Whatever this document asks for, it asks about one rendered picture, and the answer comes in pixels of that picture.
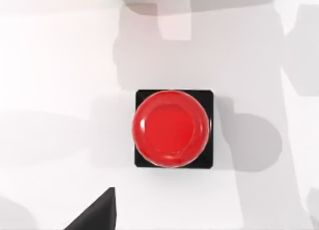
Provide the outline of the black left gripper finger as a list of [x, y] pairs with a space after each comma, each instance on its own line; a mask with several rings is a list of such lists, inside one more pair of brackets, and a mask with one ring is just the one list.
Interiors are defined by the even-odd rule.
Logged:
[[116, 230], [115, 187], [108, 188], [64, 230]]

